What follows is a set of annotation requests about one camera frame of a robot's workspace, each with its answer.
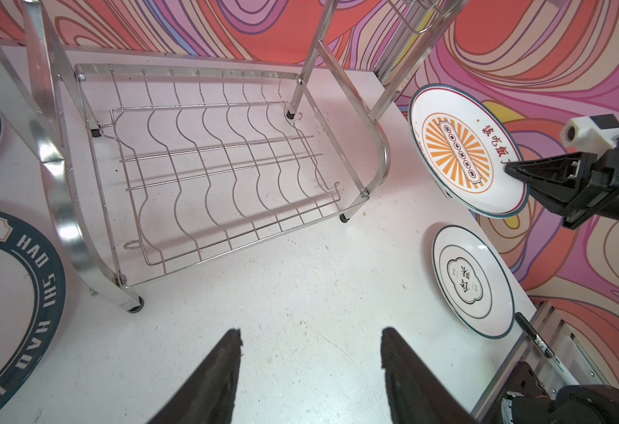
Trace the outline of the black marker pen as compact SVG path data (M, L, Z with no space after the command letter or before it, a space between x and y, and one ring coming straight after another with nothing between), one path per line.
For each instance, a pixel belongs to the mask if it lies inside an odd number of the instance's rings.
M560 358L551 349L549 344L540 336L530 321L521 313L514 314L514 321L519 324L528 338L533 342L544 358L550 363L551 367L559 374L566 386L579 385L578 380L570 370L561 362Z

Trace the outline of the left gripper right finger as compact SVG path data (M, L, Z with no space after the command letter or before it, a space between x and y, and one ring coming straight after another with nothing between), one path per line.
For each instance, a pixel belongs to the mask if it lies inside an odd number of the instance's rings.
M383 329L381 362L393 423L474 423L401 334Z

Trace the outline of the silver two-tier dish rack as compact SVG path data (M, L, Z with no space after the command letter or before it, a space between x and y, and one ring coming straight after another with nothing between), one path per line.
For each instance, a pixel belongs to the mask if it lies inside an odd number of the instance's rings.
M215 189L218 186L217 177L220 175L236 177L240 170L253 170L263 174L267 167L274 166L278 170L278 182L290 181L296 189L301 189L300 173L311 172L321 190L320 194L306 195L302 204L284 200L280 206L269 210L271 221L268 224L250 223L249 232L255 235L257 242L264 242L324 221L326 208L332 208L334 215L342 222L347 222L385 182L391 169L392 153L380 125L380 118L410 81L415 68L427 58L445 30L464 8L463 1L435 1L429 4L429 9L435 16L419 31L422 39L420 44L415 46L375 106L369 107L326 45L325 38L337 9L333 1L327 2L323 7L309 56L299 73L158 65L72 65L42 3L26 1L22 10L30 81L24 83L21 80L0 48L0 113L40 163L51 222L82 282L93 294L104 296L129 313L137 313L143 309L143 298L131 288L117 261L106 263L100 256L84 221L65 128L65 114L60 104L61 88L65 88L74 101L85 124L89 143L95 144L101 139L112 140L119 147L122 165L138 166L143 163L144 156L117 133L118 122L133 113L134 108L120 104L111 111L111 122L101 124L81 86L88 76L102 75L113 82L129 78L144 84L161 78L169 81L172 86L184 80L190 88L195 89L201 89L206 81L217 83L223 88L233 83L243 84L248 81L260 85L291 82L294 89L292 98L277 100L277 106L284 112L285 125L279 129L276 137L260 132L256 139L240 136L235 143L215 138L208 146L201 146L196 140L191 140L187 153L194 158L195 171L188 174L177 171L171 178L171 183L178 187L177 200L184 201L196 197L195 191L187 186L187 182L193 179L205 178L209 189ZM325 63L335 81L339 83L376 147L378 167L369 182L363 182L355 173L353 165L345 156L341 144L309 90L309 79L317 60ZM314 118L331 140L343 168L350 173L357 188L355 200L346 208L339 205L339 189L325 183L308 138L298 127L300 105L303 102L311 107ZM234 164L235 158L242 159L240 168ZM288 173L289 164L295 165L297 173Z

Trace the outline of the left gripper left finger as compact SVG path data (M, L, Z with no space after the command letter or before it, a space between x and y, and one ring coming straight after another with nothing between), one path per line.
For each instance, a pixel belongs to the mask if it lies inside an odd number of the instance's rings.
M152 423L230 423L240 375L242 339L228 330Z

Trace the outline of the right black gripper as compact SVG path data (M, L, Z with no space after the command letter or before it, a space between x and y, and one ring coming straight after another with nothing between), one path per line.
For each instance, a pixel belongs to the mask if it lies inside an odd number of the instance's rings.
M576 153L512 162L505 165L505 172L527 185L539 201L571 202L562 222L567 229L574 230L594 216L619 221L619 144L592 164L582 190L581 159Z

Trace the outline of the white black-rim plate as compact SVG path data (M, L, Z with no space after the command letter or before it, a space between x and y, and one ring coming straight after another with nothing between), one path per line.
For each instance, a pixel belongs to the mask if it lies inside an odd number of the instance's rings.
M514 294L489 246L472 231L449 224L435 235L431 257L438 287L461 322L482 337L506 337L514 326Z

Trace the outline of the dark green rim plate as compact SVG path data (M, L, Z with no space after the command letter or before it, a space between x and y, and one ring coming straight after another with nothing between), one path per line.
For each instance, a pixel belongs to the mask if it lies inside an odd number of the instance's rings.
M0 211L0 410L44 357L65 306L65 269L33 225Z

